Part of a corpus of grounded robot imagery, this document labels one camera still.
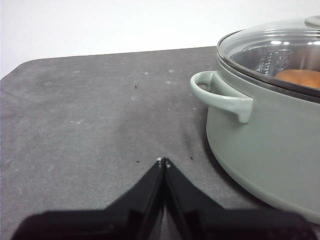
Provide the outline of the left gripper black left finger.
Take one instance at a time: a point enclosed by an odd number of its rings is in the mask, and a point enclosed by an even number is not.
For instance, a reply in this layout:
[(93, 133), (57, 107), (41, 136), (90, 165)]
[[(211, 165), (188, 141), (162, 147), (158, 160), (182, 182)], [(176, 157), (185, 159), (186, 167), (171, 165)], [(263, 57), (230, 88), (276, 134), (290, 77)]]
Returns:
[(14, 240), (147, 240), (163, 215), (165, 160), (105, 209), (55, 210), (25, 218)]

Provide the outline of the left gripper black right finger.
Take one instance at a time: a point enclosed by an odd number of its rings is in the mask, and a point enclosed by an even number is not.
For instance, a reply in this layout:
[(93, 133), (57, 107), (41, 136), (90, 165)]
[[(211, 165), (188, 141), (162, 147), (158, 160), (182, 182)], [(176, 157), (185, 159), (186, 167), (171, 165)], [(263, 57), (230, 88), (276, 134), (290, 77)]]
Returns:
[(276, 209), (226, 209), (164, 158), (165, 204), (183, 240), (315, 240), (300, 215)]

